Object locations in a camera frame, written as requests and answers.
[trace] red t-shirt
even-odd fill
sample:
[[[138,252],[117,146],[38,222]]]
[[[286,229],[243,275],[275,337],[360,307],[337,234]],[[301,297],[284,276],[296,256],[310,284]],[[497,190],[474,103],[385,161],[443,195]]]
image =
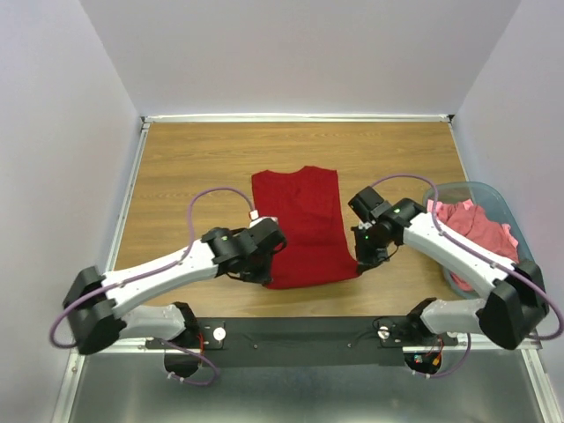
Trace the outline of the red t-shirt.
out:
[[[305,166],[291,174],[253,174],[260,216],[278,218],[287,247],[274,256],[272,289],[356,278],[357,262],[346,245],[337,171]]]

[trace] wooden table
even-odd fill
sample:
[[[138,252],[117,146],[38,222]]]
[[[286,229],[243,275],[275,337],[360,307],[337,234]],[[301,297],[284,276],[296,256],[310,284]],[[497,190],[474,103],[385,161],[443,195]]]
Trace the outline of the wooden table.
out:
[[[337,169],[349,249],[358,223],[347,201],[370,182],[394,173],[423,174],[436,183],[464,180],[444,122],[154,123],[143,153],[116,269],[181,249],[186,207],[200,190],[231,185],[251,195],[250,176],[293,172],[305,165]],[[394,180],[378,191],[391,202],[421,201],[422,182]],[[197,237],[215,226],[247,226],[248,207],[232,193],[198,200]],[[269,290],[227,277],[197,282],[152,300],[190,304],[197,316],[319,316],[405,314],[426,297],[457,298],[440,266],[408,247],[390,263],[354,280]]]

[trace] pink clothing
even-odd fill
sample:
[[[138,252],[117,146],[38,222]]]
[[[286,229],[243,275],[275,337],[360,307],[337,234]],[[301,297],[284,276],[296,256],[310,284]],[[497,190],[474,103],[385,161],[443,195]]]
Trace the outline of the pink clothing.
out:
[[[427,210],[430,212],[433,201],[427,202]],[[480,247],[493,253],[510,258],[518,262],[517,245],[519,242],[511,235],[511,226],[507,223],[492,222],[486,217],[486,211],[479,205],[474,205],[471,200],[456,204],[437,203],[437,218],[465,236],[470,241],[476,242]],[[461,280],[457,275],[451,273],[456,285],[466,292],[473,288]]]

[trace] white wall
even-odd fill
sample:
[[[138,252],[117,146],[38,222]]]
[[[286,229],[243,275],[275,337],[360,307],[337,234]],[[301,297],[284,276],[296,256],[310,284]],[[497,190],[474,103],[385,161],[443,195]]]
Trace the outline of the white wall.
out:
[[[455,113],[519,0],[81,0],[142,115]]]
[[[78,0],[0,3],[0,421],[50,421],[48,327],[101,262],[138,113]]]
[[[456,114],[461,157],[473,180],[507,199],[546,289],[564,308],[564,2],[523,0]],[[545,333],[555,322],[545,324]],[[564,339],[543,357],[564,404]]]

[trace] gray floor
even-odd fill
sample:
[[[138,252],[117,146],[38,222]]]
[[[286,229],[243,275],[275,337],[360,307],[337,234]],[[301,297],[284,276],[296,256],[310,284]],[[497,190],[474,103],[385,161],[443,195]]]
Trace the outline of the gray floor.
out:
[[[449,354],[455,360],[460,352]],[[73,423],[538,421],[523,357],[509,351],[474,351],[439,380],[401,367],[227,368],[209,388],[168,381],[159,353],[99,353],[87,359],[71,416]]]

